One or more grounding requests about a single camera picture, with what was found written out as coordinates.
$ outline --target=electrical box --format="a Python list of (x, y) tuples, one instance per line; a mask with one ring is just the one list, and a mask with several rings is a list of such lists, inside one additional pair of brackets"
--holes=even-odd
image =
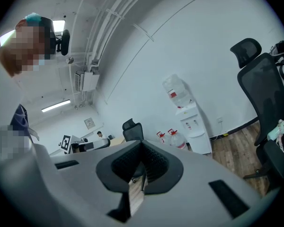
[(85, 72), (84, 73), (84, 80), (83, 80), (83, 89), (82, 91), (91, 91), (96, 89), (98, 80), (99, 80), (99, 72)]

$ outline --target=office chair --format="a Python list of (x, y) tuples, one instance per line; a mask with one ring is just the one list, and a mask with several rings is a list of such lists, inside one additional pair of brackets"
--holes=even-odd
[[(125, 138), (125, 141), (131, 141), (131, 140), (143, 140), (143, 129), (142, 125), (140, 123), (134, 123), (133, 119), (130, 119), (126, 121), (122, 125), (123, 131), (123, 136)], [(142, 186), (141, 186), (141, 191), (143, 191), (144, 184), (145, 184), (145, 179), (146, 179), (146, 172), (145, 172), (145, 167), (142, 162), (138, 165), (135, 173), (132, 176), (132, 182), (136, 183), (136, 178), (142, 176)]]
[(261, 54), (262, 47), (255, 39), (246, 38), (231, 47), (231, 52), (237, 57), (239, 67), (243, 68)]
[(135, 126), (135, 123), (133, 122), (133, 119), (131, 118), (130, 120), (127, 120), (123, 125), (122, 125), (122, 129), (125, 131), (127, 129), (129, 129), (130, 127)]
[(248, 45), (254, 52), (249, 54), (250, 57), (246, 54), (244, 56), (236, 54), (240, 53), (239, 50), (233, 49), (233, 52), (238, 58), (239, 67), (243, 67), (238, 73), (239, 85), (255, 108), (259, 119), (260, 131), (254, 145), (258, 146), (256, 153), (262, 167), (255, 174), (243, 178), (267, 175), (271, 190), (278, 186), (280, 179), (284, 178), (284, 153), (273, 141), (267, 142), (266, 137), (280, 119), (284, 120), (284, 86), (273, 58), (268, 53), (257, 57), (261, 51), (257, 41), (248, 39)]

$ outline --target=mesh chair back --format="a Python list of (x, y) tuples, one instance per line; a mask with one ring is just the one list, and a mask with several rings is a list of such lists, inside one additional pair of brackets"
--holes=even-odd
[(254, 60), (262, 52), (262, 47), (255, 39), (246, 38), (231, 47), (239, 63), (239, 67), (243, 68), (252, 60)]
[(124, 130), (123, 136), (126, 142), (131, 140), (143, 140), (144, 136), (143, 136), (142, 125), (140, 123), (137, 123), (133, 127)]
[(135, 126), (136, 124), (133, 122), (133, 119), (131, 118), (130, 120), (126, 121), (123, 125), (122, 125), (122, 129), (123, 130), (127, 130), (133, 126)]
[(254, 106), (260, 122), (255, 146), (284, 120), (284, 86), (273, 58), (263, 53), (238, 73), (238, 82)]

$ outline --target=ceiling light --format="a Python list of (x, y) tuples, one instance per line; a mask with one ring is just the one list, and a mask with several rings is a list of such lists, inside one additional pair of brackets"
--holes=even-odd
[(10, 36), (14, 33), (15, 30), (9, 31), (8, 33), (2, 35), (0, 37), (0, 45), (3, 46), (4, 43), (10, 38)]
[(54, 105), (52, 105), (52, 106), (46, 107), (46, 108), (44, 108), (44, 109), (41, 109), (41, 111), (44, 113), (44, 112), (47, 112), (47, 111), (52, 110), (52, 109), (54, 109), (54, 108), (57, 108), (57, 107), (60, 107), (60, 106), (69, 104), (70, 102), (71, 102), (70, 100), (66, 100), (66, 101), (60, 102), (60, 103), (58, 103), (58, 104), (54, 104)]
[(55, 32), (61, 32), (64, 29), (65, 20), (53, 21), (53, 30)]

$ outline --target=grey surface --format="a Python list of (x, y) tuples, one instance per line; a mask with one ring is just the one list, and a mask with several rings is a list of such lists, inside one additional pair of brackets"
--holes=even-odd
[(209, 157), (149, 141), (151, 144), (177, 156), (184, 167), (181, 180), (167, 193), (145, 195), (144, 201), (128, 225), (145, 226), (164, 220), (165, 227), (219, 226), (232, 217), (212, 191), (209, 182), (225, 183), (248, 205), (253, 206), (260, 196), (245, 181)]
[[(82, 152), (69, 156), (53, 157), (54, 163), (77, 160), (79, 165), (60, 170), (64, 180), (97, 210), (107, 213), (115, 208), (121, 195), (108, 191), (95, 174), (97, 163), (131, 142), (94, 152)], [(164, 220), (164, 226), (218, 226), (232, 220), (232, 217), (212, 191), (209, 182), (224, 180), (227, 185), (248, 205), (260, 200), (258, 193), (244, 180), (209, 157), (165, 146), (151, 144), (177, 156), (183, 163), (181, 180), (168, 193), (146, 195), (136, 214), (126, 223), (128, 226), (157, 225)]]
[(235, 218), (233, 221), (228, 222), (223, 227), (247, 227), (251, 226), (265, 210), (272, 204), (278, 195), (280, 189), (274, 189), (270, 191), (261, 201), (256, 203), (251, 209)]
[[(259, 202), (255, 190), (209, 157), (151, 142), (182, 161), (183, 176), (169, 192), (146, 195), (125, 224), (116, 221), (107, 213), (117, 208), (121, 194), (107, 190), (95, 170), (101, 159), (131, 143), (56, 157), (32, 144), (26, 152), (0, 160), (0, 186), (22, 213), (45, 226), (224, 225), (231, 217), (208, 185), (219, 179), (248, 206)], [(79, 164), (61, 170), (54, 165), (69, 160)]]

